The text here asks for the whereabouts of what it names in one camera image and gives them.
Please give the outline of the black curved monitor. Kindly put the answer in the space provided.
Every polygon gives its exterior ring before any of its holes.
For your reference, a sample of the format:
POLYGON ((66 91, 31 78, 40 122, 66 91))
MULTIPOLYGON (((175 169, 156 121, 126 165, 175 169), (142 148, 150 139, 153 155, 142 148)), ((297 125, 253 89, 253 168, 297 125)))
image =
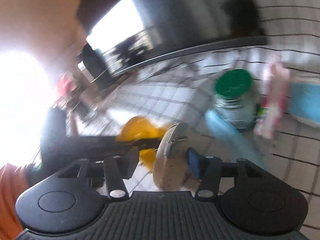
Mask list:
POLYGON ((81 0, 76 15, 113 76, 189 54, 267 44, 253 0, 81 0))

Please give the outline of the round beige powder puff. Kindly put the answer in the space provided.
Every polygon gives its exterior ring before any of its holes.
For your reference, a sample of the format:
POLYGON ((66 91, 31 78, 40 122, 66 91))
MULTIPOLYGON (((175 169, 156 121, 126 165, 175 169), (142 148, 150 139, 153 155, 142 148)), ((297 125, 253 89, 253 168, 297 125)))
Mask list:
POLYGON ((162 191, 178 191, 187 172, 188 124, 180 122, 168 128, 157 149, 153 182, 162 191))

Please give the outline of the yellow plastic toy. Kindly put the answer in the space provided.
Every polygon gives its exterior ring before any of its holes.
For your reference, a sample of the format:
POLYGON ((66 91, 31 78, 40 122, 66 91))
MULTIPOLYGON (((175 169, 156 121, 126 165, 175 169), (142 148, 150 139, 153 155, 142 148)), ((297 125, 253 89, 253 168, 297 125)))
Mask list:
POLYGON ((158 127, 145 117, 135 116, 121 128, 116 141, 135 142, 139 147, 140 161, 152 172, 157 148, 166 131, 166 127, 158 127))

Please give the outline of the potted pink plant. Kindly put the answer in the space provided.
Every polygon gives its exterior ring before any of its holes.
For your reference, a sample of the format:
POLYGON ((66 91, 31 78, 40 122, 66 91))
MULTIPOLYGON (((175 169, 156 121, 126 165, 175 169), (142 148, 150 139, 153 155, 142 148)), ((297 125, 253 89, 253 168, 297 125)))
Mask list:
POLYGON ((84 121, 88 108, 80 98, 80 88, 73 74, 65 72, 57 81, 58 98, 54 105, 67 112, 74 112, 84 121))

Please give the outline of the white grid tablecloth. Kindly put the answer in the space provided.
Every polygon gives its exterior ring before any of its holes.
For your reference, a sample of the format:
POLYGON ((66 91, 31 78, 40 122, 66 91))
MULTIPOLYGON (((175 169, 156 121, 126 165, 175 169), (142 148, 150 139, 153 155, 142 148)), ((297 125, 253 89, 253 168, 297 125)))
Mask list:
MULTIPOLYGON (((247 70, 262 100, 267 96, 264 71, 274 54, 280 55, 293 78, 319 82, 319 0, 253 2, 267 45, 213 50, 150 64, 121 85, 109 104, 157 122, 184 121, 195 133, 199 152, 231 160, 204 118, 206 111, 215 110, 213 84, 223 72, 247 70)), ((319 239, 319 128, 295 119, 288 111, 290 99, 291 87, 271 140, 256 136, 250 128, 239 132, 261 153, 274 175, 304 194, 309 213, 301 231, 309 239, 319 239)))

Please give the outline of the floral tissue pack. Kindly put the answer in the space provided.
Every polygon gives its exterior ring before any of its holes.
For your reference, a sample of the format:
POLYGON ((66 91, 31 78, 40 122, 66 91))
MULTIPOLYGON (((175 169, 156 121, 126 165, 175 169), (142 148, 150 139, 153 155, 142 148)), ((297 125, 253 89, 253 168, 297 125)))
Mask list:
POLYGON ((263 139, 271 140, 286 106, 291 73, 284 66, 280 55, 274 54, 267 63, 264 77, 267 81, 267 96, 258 111, 254 134, 263 139))

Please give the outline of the green lid jar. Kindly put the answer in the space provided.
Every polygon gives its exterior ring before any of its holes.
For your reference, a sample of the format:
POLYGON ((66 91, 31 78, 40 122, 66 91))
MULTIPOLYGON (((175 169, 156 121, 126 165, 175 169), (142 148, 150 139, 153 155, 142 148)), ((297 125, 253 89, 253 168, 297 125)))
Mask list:
POLYGON ((259 92, 251 74, 233 69, 220 75, 213 85, 217 113, 240 131, 248 130, 255 121, 259 92))

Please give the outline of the blue face mask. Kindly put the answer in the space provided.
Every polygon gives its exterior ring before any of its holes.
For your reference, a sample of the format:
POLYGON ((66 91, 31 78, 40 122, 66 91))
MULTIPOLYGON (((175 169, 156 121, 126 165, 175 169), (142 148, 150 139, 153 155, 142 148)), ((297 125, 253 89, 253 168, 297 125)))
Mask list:
POLYGON ((206 111, 204 118, 213 137, 222 142, 228 149, 232 161, 247 159, 260 168, 269 171, 261 153, 232 124, 221 118, 215 110, 209 109, 206 111))

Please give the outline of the black backpack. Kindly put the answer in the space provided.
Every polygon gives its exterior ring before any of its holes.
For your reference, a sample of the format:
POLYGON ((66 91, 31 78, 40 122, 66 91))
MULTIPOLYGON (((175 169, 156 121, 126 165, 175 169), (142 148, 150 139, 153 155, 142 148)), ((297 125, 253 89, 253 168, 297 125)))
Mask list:
POLYGON ((93 76, 93 83, 95 83, 100 90, 105 90, 114 84, 114 78, 108 71, 107 64, 102 55, 93 50, 88 43, 83 46, 78 58, 93 76))

